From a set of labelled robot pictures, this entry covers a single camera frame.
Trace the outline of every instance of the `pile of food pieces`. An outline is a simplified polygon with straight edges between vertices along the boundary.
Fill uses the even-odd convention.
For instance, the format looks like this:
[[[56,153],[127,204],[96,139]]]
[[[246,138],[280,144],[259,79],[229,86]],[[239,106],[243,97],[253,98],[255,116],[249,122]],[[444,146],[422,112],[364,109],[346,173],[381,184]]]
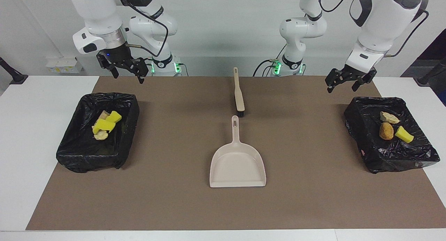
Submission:
[[[400,138],[406,143],[411,143],[414,140],[414,136],[408,133],[403,126],[398,127],[397,132],[394,133],[393,125],[400,123],[400,120],[393,114],[387,112],[380,112],[381,127],[379,128],[379,136],[384,140],[392,140],[393,136]]]
[[[98,141],[103,141],[108,138],[108,134],[115,128],[116,123],[122,119],[122,116],[116,112],[112,111],[108,113],[107,111],[102,111],[96,123],[92,126],[94,138]]]

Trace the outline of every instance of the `black trash bag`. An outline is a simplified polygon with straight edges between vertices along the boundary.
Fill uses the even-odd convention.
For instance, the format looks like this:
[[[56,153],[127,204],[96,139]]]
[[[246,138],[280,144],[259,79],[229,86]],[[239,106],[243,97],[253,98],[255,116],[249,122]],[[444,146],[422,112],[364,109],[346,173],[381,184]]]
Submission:
[[[104,141],[94,138],[91,127],[102,111],[116,111],[122,119]],[[79,101],[56,158],[70,171],[86,173],[100,168],[121,168],[129,156],[139,116],[135,95],[92,93]]]
[[[381,139],[381,111],[398,117],[401,122],[392,125],[394,131],[403,126],[414,136],[414,140],[407,144],[396,136],[390,141]],[[363,161],[373,174],[423,168],[440,161],[437,151],[401,98],[355,97],[344,115],[348,132],[356,140]]]

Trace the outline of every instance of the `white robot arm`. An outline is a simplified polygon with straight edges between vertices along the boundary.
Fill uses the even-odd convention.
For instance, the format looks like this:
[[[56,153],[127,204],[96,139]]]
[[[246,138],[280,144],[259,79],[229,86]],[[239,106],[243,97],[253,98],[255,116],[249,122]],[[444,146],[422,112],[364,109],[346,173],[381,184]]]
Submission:
[[[350,16],[362,31],[344,68],[334,68],[325,79],[328,92],[347,81],[355,81],[353,91],[370,83],[376,74],[375,64],[386,57],[395,39],[423,12],[428,15],[427,3],[428,0],[353,0]]]
[[[116,12],[115,0],[72,0],[77,12],[85,21],[85,28],[73,35],[73,41],[81,54],[97,52],[102,68],[118,77],[116,68],[124,68],[135,74],[140,83],[147,76],[148,68],[143,58],[134,59],[130,47],[146,49],[127,43],[126,32]],[[177,23],[164,13],[155,0],[121,0],[125,6],[139,12],[130,21],[132,32],[147,42],[155,66],[153,71],[174,75],[177,72],[172,53],[166,42],[167,36],[177,32]]]
[[[300,0],[299,6],[305,12],[305,17],[289,18],[280,25],[280,35],[287,43],[281,59],[282,76],[296,74],[299,71],[306,50],[301,40],[321,37],[327,30],[327,22],[322,17],[318,0]]]

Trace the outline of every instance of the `brown table surface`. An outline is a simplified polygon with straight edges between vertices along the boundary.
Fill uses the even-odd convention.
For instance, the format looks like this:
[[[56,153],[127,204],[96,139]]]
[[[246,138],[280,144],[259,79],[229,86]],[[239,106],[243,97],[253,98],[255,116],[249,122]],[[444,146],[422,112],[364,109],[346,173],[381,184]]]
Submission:
[[[323,77],[241,78],[241,141],[261,154],[264,188],[209,187],[214,152],[231,141],[230,77],[100,77],[94,92],[134,93],[140,117],[120,170],[57,165],[27,230],[446,228],[422,169],[369,173],[343,112],[373,84],[332,94]]]

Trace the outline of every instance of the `white dustpan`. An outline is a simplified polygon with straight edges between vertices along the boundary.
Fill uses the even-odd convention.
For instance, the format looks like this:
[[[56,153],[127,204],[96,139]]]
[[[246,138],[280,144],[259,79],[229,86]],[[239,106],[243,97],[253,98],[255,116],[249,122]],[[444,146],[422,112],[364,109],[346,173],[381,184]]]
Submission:
[[[266,173],[255,148],[240,142],[239,118],[232,117],[232,142],[220,147],[212,157],[209,184],[218,187],[263,187]]]

